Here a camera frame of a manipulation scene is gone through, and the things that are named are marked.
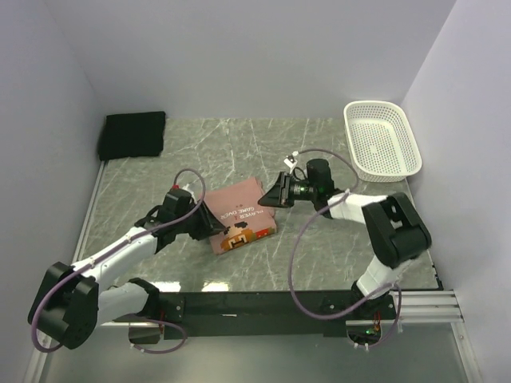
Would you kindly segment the pink graphic t-shirt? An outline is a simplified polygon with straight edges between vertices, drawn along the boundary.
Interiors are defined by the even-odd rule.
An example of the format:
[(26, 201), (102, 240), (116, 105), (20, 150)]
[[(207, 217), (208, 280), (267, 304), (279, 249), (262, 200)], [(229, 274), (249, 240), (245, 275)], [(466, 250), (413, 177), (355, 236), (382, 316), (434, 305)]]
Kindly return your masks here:
[(278, 231), (275, 211), (258, 204), (263, 195), (262, 182), (256, 177), (206, 192), (204, 202), (224, 225), (218, 235), (209, 239), (215, 255), (222, 255)]

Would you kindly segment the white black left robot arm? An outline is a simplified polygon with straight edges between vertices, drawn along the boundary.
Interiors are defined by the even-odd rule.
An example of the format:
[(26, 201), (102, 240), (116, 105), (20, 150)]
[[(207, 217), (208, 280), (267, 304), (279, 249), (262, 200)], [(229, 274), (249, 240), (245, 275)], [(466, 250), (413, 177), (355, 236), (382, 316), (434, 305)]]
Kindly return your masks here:
[(27, 318), (33, 345), (48, 353), (50, 348), (38, 340), (39, 334), (45, 334), (59, 347), (76, 349), (105, 322), (125, 315), (156, 321), (162, 311), (157, 287), (141, 278), (115, 287), (114, 280), (156, 255), (178, 235), (203, 240), (224, 229), (202, 199), (194, 199), (182, 188), (171, 188), (162, 204), (114, 243), (72, 265), (57, 262), (47, 269)]

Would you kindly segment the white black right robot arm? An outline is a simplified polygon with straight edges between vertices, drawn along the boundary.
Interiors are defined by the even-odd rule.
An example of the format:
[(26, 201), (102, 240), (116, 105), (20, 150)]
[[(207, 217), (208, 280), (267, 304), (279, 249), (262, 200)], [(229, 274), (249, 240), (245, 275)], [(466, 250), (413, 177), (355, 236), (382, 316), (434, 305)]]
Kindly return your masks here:
[(359, 318), (369, 318), (378, 309), (378, 299), (432, 244), (426, 225), (406, 194), (360, 195), (342, 191), (335, 186), (325, 159), (309, 160), (302, 180), (297, 180), (293, 172), (281, 172), (258, 204), (291, 208), (296, 201), (312, 203), (316, 215), (366, 227), (374, 255), (352, 286), (350, 300), (351, 311)]

